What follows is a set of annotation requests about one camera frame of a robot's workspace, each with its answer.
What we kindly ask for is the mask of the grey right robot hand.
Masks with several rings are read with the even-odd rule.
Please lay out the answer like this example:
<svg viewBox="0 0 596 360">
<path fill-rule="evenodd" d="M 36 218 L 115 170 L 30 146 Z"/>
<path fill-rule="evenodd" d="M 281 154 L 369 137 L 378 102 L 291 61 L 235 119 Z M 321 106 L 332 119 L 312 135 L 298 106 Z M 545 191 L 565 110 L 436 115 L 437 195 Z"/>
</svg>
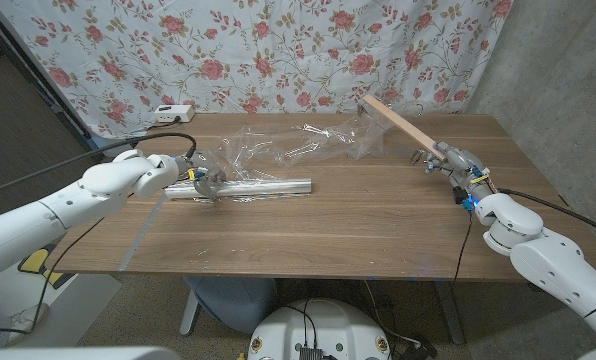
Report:
<svg viewBox="0 0 596 360">
<path fill-rule="evenodd" d="M 445 175 L 452 185 L 457 203 L 468 199 L 479 202 L 496 192 L 488 168 L 473 153 L 445 142 L 435 144 L 435 149 L 444 158 L 429 154 L 425 160 L 426 172 Z"/>
</svg>

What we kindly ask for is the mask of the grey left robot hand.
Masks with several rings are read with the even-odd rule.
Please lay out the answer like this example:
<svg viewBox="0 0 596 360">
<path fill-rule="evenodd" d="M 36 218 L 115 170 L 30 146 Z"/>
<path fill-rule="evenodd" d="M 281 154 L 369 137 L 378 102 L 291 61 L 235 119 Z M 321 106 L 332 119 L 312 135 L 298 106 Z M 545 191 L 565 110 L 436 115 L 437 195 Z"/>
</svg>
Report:
<svg viewBox="0 0 596 360">
<path fill-rule="evenodd" d="M 208 154 L 196 152 L 175 158 L 179 178 L 175 188 L 193 190 L 201 197 L 215 199 L 226 181 L 226 174 Z"/>
</svg>

